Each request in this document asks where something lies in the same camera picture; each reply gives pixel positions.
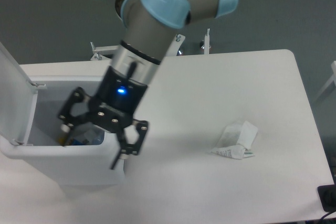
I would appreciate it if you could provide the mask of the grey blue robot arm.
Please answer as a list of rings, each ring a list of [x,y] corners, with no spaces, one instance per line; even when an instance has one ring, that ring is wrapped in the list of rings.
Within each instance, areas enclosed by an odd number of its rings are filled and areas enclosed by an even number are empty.
[[[91,123],[119,142],[111,168],[138,155],[149,124],[134,113],[178,30],[199,20],[233,12],[239,0],[124,0],[119,15],[128,29],[94,95],[78,87],[59,111],[69,134]]]

